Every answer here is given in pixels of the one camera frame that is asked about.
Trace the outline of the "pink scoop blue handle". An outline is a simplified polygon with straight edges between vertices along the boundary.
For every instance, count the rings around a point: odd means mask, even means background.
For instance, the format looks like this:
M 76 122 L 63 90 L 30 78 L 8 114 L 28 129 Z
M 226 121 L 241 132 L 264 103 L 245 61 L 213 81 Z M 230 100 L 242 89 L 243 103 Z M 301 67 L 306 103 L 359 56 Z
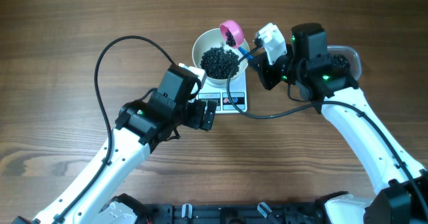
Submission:
M 236 21 L 231 19 L 224 21 L 219 25 L 219 30 L 228 50 L 241 55 L 247 54 L 247 60 L 253 59 L 253 55 L 249 54 L 250 48 L 245 39 L 245 34 Z

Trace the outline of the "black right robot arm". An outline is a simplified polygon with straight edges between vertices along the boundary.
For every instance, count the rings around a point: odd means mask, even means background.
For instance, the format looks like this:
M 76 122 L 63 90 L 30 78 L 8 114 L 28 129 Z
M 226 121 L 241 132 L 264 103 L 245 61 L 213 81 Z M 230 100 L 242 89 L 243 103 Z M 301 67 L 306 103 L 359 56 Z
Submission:
M 286 41 L 273 23 L 254 39 L 263 52 L 249 64 L 264 88 L 297 86 L 305 108 L 323 115 L 351 147 L 366 171 L 373 199 L 338 192 L 321 200 L 329 223 L 426 223 L 427 169 L 395 140 L 369 106 L 352 62 L 327 44 L 324 28 L 303 23 Z

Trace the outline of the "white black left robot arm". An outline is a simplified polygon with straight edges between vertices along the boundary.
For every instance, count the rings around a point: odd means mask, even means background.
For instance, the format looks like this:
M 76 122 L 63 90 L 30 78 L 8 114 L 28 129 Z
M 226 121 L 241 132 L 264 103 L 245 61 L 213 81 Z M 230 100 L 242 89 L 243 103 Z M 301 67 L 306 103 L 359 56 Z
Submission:
M 178 126 L 211 129 L 217 105 L 196 99 L 206 77 L 201 68 L 172 65 L 148 102 L 125 104 L 96 156 L 31 223 L 149 223 L 144 205 L 113 193 L 158 144 L 180 137 Z

